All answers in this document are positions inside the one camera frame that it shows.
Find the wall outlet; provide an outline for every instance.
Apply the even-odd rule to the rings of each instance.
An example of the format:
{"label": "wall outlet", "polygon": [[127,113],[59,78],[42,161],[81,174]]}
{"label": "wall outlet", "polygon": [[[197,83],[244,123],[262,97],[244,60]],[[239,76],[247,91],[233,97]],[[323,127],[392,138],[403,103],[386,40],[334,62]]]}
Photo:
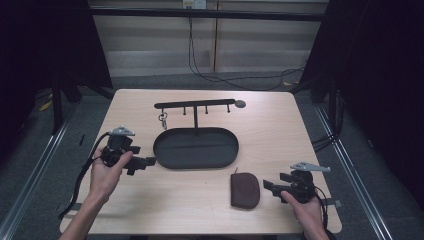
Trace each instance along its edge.
{"label": "wall outlet", "polygon": [[206,0],[195,0],[194,1],[195,9],[206,9]]}
{"label": "wall outlet", "polygon": [[183,0],[184,9],[194,9],[194,0]]}

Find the brown wallet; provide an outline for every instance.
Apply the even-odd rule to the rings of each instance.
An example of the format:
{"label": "brown wallet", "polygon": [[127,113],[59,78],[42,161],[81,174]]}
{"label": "brown wallet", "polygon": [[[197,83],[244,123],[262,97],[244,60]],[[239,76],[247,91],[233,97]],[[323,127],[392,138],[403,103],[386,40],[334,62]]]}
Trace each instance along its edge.
{"label": "brown wallet", "polygon": [[260,199],[259,182],[251,173],[231,174],[231,206],[252,209]]}

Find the oval tray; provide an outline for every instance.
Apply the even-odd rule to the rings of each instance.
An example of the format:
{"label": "oval tray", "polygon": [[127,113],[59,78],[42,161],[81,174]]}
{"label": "oval tray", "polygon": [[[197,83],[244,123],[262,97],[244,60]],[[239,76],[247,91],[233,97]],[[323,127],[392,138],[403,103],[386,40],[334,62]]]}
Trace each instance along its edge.
{"label": "oval tray", "polygon": [[224,128],[173,128],[155,140],[157,162],[170,169],[222,168],[237,157],[237,137]]}

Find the gray carpet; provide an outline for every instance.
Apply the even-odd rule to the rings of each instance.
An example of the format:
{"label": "gray carpet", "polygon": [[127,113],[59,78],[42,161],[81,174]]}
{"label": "gray carpet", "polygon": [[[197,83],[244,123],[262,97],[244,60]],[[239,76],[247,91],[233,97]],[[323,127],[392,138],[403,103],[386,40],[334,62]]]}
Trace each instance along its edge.
{"label": "gray carpet", "polygon": [[[267,73],[268,76],[275,74],[278,73]],[[286,84],[282,85],[279,84],[278,78],[232,80],[231,83],[250,90],[269,89],[278,84],[278,87],[272,91],[286,91],[295,86],[294,82],[299,80],[300,75],[301,72],[296,72],[285,76],[283,82]],[[234,78],[252,76],[252,74],[226,73],[219,76]],[[222,81],[219,83],[206,81],[193,74],[120,78],[113,79],[113,82],[115,90],[121,88],[245,90]],[[60,235],[60,221],[57,218],[56,208],[59,204],[69,201],[72,196],[76,176],[96,140],[110,105],[110,100],[89,89],[82,88],[81,91],[84,95],[83,99],[70,120],[65,136],[13,239],[57,239]],[[309,99],[309,92],[302,91],[296,94],[295,98],[311,140],[324,136],[324,128],[315,106]],[[0,217],[2,219],[16,199],[18,190],[25,184],[25,179],[31,173],[34,162],[41,155],[43,146],[48,142],[52,128],[52,114],[49,111],[51,109],[45,113],[34,110],[28,119],[26,134],[22,135],[13,154],[9,156],[7,168],[1,171]],[[394,239],[420,239],[424,236],[423,212],[403,185],[388,171],[384,159],[378,152],[369,148],[366,136],[362,134],[360,127],[348,112],[345,114],[341,139]],[[317,157],[321,165],[331,167],[332,172],[325,174],[325,177],[333,198],[343,203],[343,206],[338,208],[343,230],[336,234],[336,237],[347,240],[378,239],[332,146],[318,152]],[[88,239],[129,239],[129,236],[90,236]],[[278,236],[278,239],[299,238]]]}

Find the wooden table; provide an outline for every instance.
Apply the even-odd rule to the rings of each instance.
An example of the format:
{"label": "wooden table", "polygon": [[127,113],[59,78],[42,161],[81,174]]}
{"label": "wooden table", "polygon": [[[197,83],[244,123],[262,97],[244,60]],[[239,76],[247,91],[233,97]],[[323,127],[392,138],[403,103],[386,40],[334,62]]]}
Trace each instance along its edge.
{"label": "wooden table", "polygon": [[[161,102],[233,98],[245,108],[210,106],[208,114],[199,107],[199,127],[222,127],[238,138],[240,149],[228,167],[213,170],[170,170],[156,164],[121,176],[109,202],[100,211],[91,234],[284,234],[301,228],[287,204],[262,187],[266,179],[287,185],[279,173],[290,173],[290,165],[305,161],[317,164],[293,95],[276,92],[119,90],[100,129],[99,136],[120,125],[134,131],[133,145],[141,146],[141,157],[154,156],[153,143],[164,130],[153,105]],[[193,111],[166,109],[168,129],[193,127]],[[100,146],[106,145],[104,139]],[[230,175],[250,172],[260,183],[261,199],[252,210],[230,205]],[[331,197],[323,174],[313,172],[314,183]],[[77,202],[88,194],[89,172]],[[63,231],[75,211],[62,221]],[[329,206],[329,230],[341,231],[334,206]]]}

